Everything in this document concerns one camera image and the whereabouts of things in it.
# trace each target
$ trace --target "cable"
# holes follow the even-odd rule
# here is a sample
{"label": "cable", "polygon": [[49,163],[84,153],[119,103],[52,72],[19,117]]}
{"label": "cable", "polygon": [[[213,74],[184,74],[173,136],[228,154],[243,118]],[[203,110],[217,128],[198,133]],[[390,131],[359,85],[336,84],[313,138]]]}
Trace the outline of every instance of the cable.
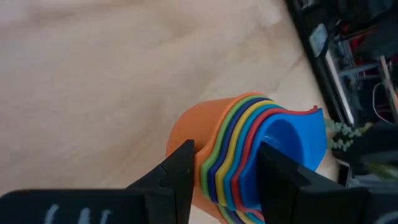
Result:
{"label": "cable", "polygon": [[377,88],[379,85],[382,85],[382,84],[383,84],[383,82],[380,82],[380,83],[376,84],[376,85],[373,87],[372,107],[373,107],[374,113],[376,114],[377,117],[379,117],[380,119],[382,119],[383,121],[385,121],[385,122],[387,122],[387,123],[389,123],[389,124],[392,124],[390,121],[388,121],[388,120],[382,118],[382,117],[379,115],[379,113],[376,111],[376,107],[375,107],[375,105],[374,105],[374,101],[375,101],[375,99],[376,99],[376,88]]}

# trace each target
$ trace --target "light wood surface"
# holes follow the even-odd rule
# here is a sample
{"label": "light wood surface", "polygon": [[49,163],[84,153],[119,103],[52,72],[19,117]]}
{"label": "light wood surface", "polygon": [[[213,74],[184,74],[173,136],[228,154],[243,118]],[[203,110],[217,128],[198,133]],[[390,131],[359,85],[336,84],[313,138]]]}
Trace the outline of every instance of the light wood surface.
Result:
{"label": "light wood surface", "polygon": [[0,193],[125,187],[184,110],[247,91],[324,106],[282,0],[2,0]]}

